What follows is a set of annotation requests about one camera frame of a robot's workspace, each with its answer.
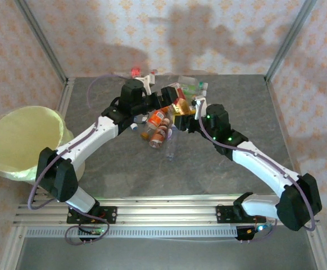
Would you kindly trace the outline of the orange label bottle brown cap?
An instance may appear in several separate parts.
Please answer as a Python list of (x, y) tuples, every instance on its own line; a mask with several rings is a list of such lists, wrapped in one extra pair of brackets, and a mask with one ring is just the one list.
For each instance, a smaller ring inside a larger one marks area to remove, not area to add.
[(141, 138), (149, 141), (151, 136), (164, 120), (165, 116), (166, 113), (163, 111), (163, 109), (156, 110), (146, 121), (143, 132), (140, 134)]

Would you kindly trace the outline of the clear unlabelled plastic bottle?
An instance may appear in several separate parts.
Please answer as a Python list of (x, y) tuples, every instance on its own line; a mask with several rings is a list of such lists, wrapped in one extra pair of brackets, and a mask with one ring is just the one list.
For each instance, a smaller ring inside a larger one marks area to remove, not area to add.
[(166, 139), (166, 150), (165, 155), (167, 160), (173, 161), (175, 157), (176, 148), (178, 146), (179, 133), (177, 126), (172, 124), (169, 128), (167, 139)]

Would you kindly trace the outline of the clear bottle green neck band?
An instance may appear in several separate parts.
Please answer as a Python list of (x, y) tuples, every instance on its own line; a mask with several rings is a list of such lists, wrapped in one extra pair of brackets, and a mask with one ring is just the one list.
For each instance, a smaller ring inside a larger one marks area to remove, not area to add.
[(185, 86), (192, 86), (196, 89), (200, 89), (202, 91), (205, 91), (208, 88), (208, 83), (202, 82), (198, 80), (197, 78), (190, 77), (190, 76), (182, 76), (180, 75), (178, 77), (178, 83), (183, 84)]

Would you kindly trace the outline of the clear bottle white cap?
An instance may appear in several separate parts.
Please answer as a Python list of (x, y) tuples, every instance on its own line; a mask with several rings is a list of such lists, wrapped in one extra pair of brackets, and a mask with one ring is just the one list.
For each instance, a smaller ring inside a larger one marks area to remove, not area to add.
[(135, 116), (133, 123), (130, 125), (131, 129), (135, 131), (138, 129), (139, 125), (145, 125), (148, 117), (149, 114)]

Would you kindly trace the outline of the pale yellow plastic bin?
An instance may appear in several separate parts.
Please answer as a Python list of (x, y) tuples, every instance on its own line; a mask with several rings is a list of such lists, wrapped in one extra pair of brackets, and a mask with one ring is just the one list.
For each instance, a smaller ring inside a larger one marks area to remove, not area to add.
[(61, 115), (43, 106), (25, 106), (0, 119), (0, 177), (33, 185), (40, 152), (74, 138)]

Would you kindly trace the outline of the clear bottle red label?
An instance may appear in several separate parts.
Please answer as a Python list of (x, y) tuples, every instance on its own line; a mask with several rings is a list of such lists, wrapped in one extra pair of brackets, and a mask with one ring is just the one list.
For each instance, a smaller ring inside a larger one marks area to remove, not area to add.
[(157, 74), (157, 70), (156, 69), (151, 69), (149, 71), (147, 70), (143, 70), (140, 67), (133, 67), (131, 69), (131, 77), (134, 78), (143, 78), (148, 74)]

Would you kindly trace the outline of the small circuit board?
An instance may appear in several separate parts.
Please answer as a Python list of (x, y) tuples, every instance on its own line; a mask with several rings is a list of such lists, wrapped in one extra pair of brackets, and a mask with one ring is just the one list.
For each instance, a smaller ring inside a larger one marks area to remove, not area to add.
[(272, 226), (256, 225), (256, 226), (238, 226), (237, 236), (235, 237), (240, 243), (259, 242), (268, 238), (273, 232)]
[(79, 226), (78, 230), (86, 235), (105, 235), (108, 229), (104, 229), (102, 227), (88, 227), (88, 226)]

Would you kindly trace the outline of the aluminium table side rail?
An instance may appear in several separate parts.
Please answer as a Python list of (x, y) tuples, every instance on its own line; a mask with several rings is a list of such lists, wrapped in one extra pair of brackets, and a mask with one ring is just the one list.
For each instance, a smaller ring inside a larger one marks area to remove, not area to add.
[(287, 129), (287, 126), (284, 121), (284, 115), (280, 108), (280, 103), (279, 103), (277, 94), (274, 90), (274, 86), (273, 86), (272, 82), (270, 82), (268, 80), (266, 81), (266, 86), (268, 88), (272, 103), (274, 105), (274, 110), (275, 110), (276, 117), (279, 122), (279, 127), (280, 127), (280, 130), (281, 130), (281, 133), (282, 133), (282, 136), (284, 139), (284, 143), (285, 143), (288, 155), (289, 155), (291, 166), (294, 169), (294, 171), (301, 173), (301, 169), (300, 169), (299, 163), (297, 161), (297, 158), (296, 158), (295, 154), (292, 152), (292, 140), (289, 136), (288, 129)]
[(65, 86), (62, 91), (62, 95), (60, 97), (58, 106), (57, 106), (57, 111), (65, 117), (67, 108), (70, 102), (70, 97), (72, 94), (72, 90), (75, 84), (75, 77), (70, 77), (67, 79), (67, 82), (65, 83)]

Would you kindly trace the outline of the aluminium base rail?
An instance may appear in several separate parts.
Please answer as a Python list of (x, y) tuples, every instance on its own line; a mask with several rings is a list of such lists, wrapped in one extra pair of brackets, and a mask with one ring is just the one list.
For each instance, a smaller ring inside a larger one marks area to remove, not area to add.
[[(116, 206), (116, 226), (218, 226), (216, 206), (232, 205), (238, 195), (187, 195), (102, 199), (102, 206)], [(39, 210), (19, 205), (16, 226), (65, 226), (68, 207), (52, 202)]]

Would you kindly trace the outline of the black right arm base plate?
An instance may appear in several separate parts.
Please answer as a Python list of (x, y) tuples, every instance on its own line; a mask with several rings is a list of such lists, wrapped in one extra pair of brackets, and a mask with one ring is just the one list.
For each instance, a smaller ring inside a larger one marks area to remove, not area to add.
[(240, 207), (234, 205), (216, 206), (217, 223), (266, 223), (266, 218), (249, 216)]

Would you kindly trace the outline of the aluminium frame post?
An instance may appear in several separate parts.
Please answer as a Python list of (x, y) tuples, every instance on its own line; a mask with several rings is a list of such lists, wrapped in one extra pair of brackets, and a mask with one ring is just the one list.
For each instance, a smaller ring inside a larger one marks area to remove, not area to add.
[(327, 270), (327, 241), (320, 224), (312, 232), (307, 232), (317, 270)]
[(66, 84), (68, 78), (59, 63), (58, 58), (56, 57), (48, 39), (46, 38), (42, 28), (40, 27), (37, 19), (35, 18), (34, 13), (30, 9), (26, 0), (13, 0), (16, 4), (17, 8), (21, 12), (22, 16), (26, 20), (30, 30), (33, 32), (35, 38), (37, 39), (41, 49), (43, 50), (44, 54), (46, 55), (47, 59), (51, 63), (54, 72), (58, 76), (59, 80), (62, 84)]
[(271, 63), (264, 80), (266, 83), (272, 81), (274, 75), (280, 68), (282, 62), (284, 61), (287, 53), (289, 52), (294, 41), (298, 37), (301, 29), (303, 28), (307, 18), (311, 14), (317, 0), (305, 0), (302, 7), (300, 8), (296, 18), (293, 21), (292, 26), (288, 30), (287, 35), (285, 36), (281, 46), (279, 47), (278, 52), (275, 55), (273, 62)]
[(27, 232), (26, 226), (13, 226), (0, 263), (0, 270), (15, 270)]

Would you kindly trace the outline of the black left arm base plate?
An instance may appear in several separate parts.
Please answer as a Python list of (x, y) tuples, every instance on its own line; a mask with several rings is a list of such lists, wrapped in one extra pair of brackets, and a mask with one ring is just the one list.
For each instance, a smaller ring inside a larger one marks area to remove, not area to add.
[[(117, 217), (117, 207), (95, 206), (93, 210), (91, 210), (88, 214), (101, 219), (105, 219), (109, 224), (115, 224), (116, 217)], [(69, 207), (66, 223), (67, 224), (103, 224), (102, 221), (94, 218), (86, 217), (76, 212), (71, 207)]]

